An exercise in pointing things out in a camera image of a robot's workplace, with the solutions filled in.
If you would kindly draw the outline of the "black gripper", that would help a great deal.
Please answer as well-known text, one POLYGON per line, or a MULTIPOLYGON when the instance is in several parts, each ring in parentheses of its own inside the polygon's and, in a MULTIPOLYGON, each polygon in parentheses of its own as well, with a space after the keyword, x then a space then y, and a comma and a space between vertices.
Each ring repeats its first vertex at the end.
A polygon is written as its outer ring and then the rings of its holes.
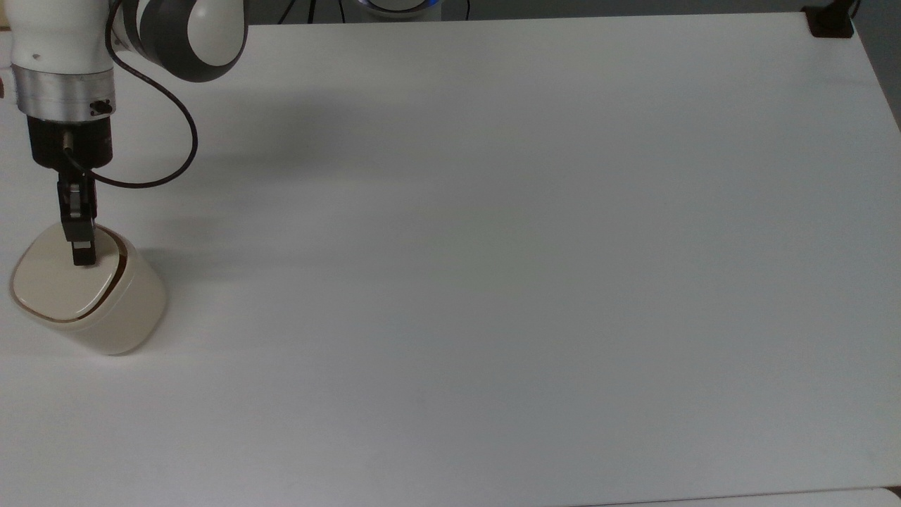
MULTIPOLYGON (((99 169, 113 160, 113 140, 109 118, 83 123, 60 123, 28 116, 27 130, 32 160, 48 169, 70 166, 65 153, 71 151, 84 169, 99 169)), ((59 171, 57 180, 59 222, 65 240, 72 243, 73 263, 87 267, 96 263, 94 219, 96 187, 93 177, 74 177, 59 171)))

